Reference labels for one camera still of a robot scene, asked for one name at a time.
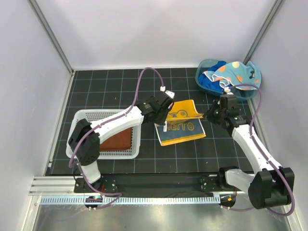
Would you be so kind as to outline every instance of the white wall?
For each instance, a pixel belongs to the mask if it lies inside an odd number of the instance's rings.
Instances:
[[[26,0],[0,7],[0,230],[20,230],[42,176],[69,73]]]
[[[242,61],[274,0],[38,0],[74,69]]]
[[[284,167],[295,172],[296,210],[308,227],[307,11],[306,0],[285,1],[252,61],[263,77],[259,118],[269,148]]]

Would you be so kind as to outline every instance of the blue cloth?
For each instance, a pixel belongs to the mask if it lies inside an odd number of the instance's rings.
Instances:
[[[208,89],[215,90],[215,91],[221,91],[221,92],[223,92],[223,88],[221,88],[221,86],[219,85],[219,81],[212,82],[212,81],[209,80],[209,78],[207,78],[206,76],[205,76],[205,78],[204,78],[204,80],[203,80],[202,86],[204,86],[205,88],[208,88]]]
[[[211,66],[207,71],[217,71],[220,67],[222,67],[223,65],[226,65],[227,62],[225,61],[218,61],[217,64],[215,64],[214,66]]]
[[[230,84],[235,86],[238,84],[249,83],[258,87],[261,84],[260,70],[251,61],[249,61],[247,65],[244,65],[241,62],[228,63],[219,68],[212,75],[206,73],[206,76],[211,81],[219,80],[219,84],[222,88],[225,88]],[[248,86],[240,86],[236,88],[240,90],[255,90],[254,87]]]
[[[212,82],[210,78],[207,76],[212,76],[215,71],[217,71],[220,67],[224,66],[225,64],[226,64],[225,61],[218,61],[217,64],[211,66],[207,71],[204,71],[198,77],[199,83],[207,89],[223,92],[223,88],[221,88],[221,86],[219,85],[219,81]]]

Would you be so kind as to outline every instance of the metal floor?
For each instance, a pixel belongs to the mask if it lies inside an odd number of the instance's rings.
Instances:
[[[244,194],[236,208],[251,204]],[[287,218],[268,210],[234,212],[218,205],[112,206],[82,212],[80,205],[40,205],[34,231],[290,231]]]

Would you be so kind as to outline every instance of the white plastic basket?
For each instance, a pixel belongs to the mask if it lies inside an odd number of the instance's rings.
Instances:
[[[122,109],[90,109],[80,110],[75,113],[72,121],[71,128],[69,130],[68,138],[71,137],[73,130],[81,119],[86,119],[88,122],[100,120],[112,116],[116,113],[123,111]],[[140,138],[141,138],[141,125],[132,128],[132,140],[131,147],[122,151],[106,151],[100,152],[98,159],[133,159],[139,154]],[[70,158],[73,152],[68,143],[66,143],[66,155]]]

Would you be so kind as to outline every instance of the metal frame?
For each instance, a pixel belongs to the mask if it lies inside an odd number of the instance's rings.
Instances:
[[[50,165],[50,161],[52,160],[56,142],[57,142],[57,136],[60,132],[60,127],[61,127],[61,122],[62,122],[62,117],[65,112],[65,106],[66,102],[69,97],[69,92],[73,83],[74,75],[75,72],[73,71],[66,55],[64,54],[59,42],[57,41],[54,33],[52,32],[51,27],[49,26],[45,16],[43,15],[38,3],[36,0],[28,0],[29,4],[31,5],[34,13],[38,17],[40,23],[42,24],[46,34],[50,38],[53,46],[55,47],[56,51],[58,52],[59,56],[61,57],[64,65],[66,66],[67,70],[70,72],[72,77],[70,78],[70,81],[67,84],[66,87],[66,94],[63,100],[62,108],[60,111],[60,114],[57,119],[57,127],[52,139],[51,147],[50,147],[50,155],[49,155],[49,161],[46,164],[45,171],[48,168],[48,165]],[[253,56],[254,52],[256,51],[258,45],[260,44],[261,40],[265,36],[265,33],[267,32],[270,24],[272,23],[274,17],[276,16],[277,12],[281,8],[282,4],[284,3],[284,0],[276,0],[268,13],[261,29],[259,30],[256,38],[254,39],[243,63],[246,64],[251,57]],[[248,101],[250,110],[252,113],[256,111],[256,105],[253,102],[253,100]],[[267,147],[267,138],[262,130],[262,124],[260,120],[257,118],[255,122],[256,130],[258,132],[258,136],[260,137],[262,143]],[[73,177],[35,177],[32,183],[32,187],[29,192],[29,206],[27,210],[27,216],[25,217],[24,223],[23,223],[23,228],[22,230],[28,231],[32,230],[35,224],[38,208],[39,208],[39,203],[42,199],[42,196],[48,196],[48,195],[58,195],[58,196],[63,196],[63,195],[77,195],[74,193],[74,186],[75,186],[75,181]],[[215,194],[230,194],[232,192],[215,192]],[[284,206],[284,209],[288,211],[289,206]],[[294,212],[291,216],[288,217],[289,223],[291,225],[292,230],[303,230],[300,219],[298,218],[298,215],[296,212]]]
[[[32,7],[35,15],[38,17],[39,22],[41,23],[41,25],[43,26],[43,29],[45,30],[47,36],[49,37],[49,39],[51,40],[51,43],[53,44],[54,48],[56,49],[56,51],[58,52],[61,60],[63,61],[64,65],[66,66],[67,70],[69,71],[70,74],[73,73],[73,68],[71,66],[71,64],[69,63],[66,55],[64,54],[57,38],[55,37],[51,27],[49,26],[42,10],[40,9],[38,3],[36,0],[28,0],[30,6]]]
[[[62,102],[60,113],[59,113],[58,118],[57,118],[56,129],[55,129],[53,137],[52,137],[52,141],[51,141],[51,145],[50,145],[50,149],[49,149],[48,161],[47,161],[46,166],[45,166],[44,175],[47,171],[47,168],[51,167],[51,165],[52,165],[52,158],[53,158],[54,151],[55,151],[55,148],[56,148],[56,145],[57,145],[57,139],[58,139],[58,136],[59,136],[59,133],[60,133],[61,123],[62,123],[62,119],[63,119],[64,113],[65,113],[65,107],[66,107],[66,104],[67,104],[67,101],[68,101],[68,98],[69,98],[69,92],[71,91],[74,77],[75,77],[75,71],[72,73],[72,75],[71,75],[71,77],[70,77],[70,79],[69,79],[69,81],[66,85],[66,92],[65,92],[65,96],[64,96],[64,99],[63,99],[63,102]]]
[[[255,40],[253,41],[252,45],[249,48],[249,51],[247,55],[244,58],[243,63],[247,64],[249,60],[251,60],[251,57],[254,55],[258,45],[260,44],[261,40],[265,36],[267,30],[269,29],[273,19],[277,15],[278,11],[280,10],[281,6],[283,5],[285,0],[275,0],[271,10],[269,11],[263,25],[261,26],[261,29],[257,33],[257,36]]]
[[[42,196],[40,205],[92,205],[87,202],[88,195]],[[103,197],[99,205],[110,203],[114,197]],[[183,197],[183,198],[136,198],[120,197],[113,205],[191,205],[191,204],[219,204],[220,195],[213,197]]]

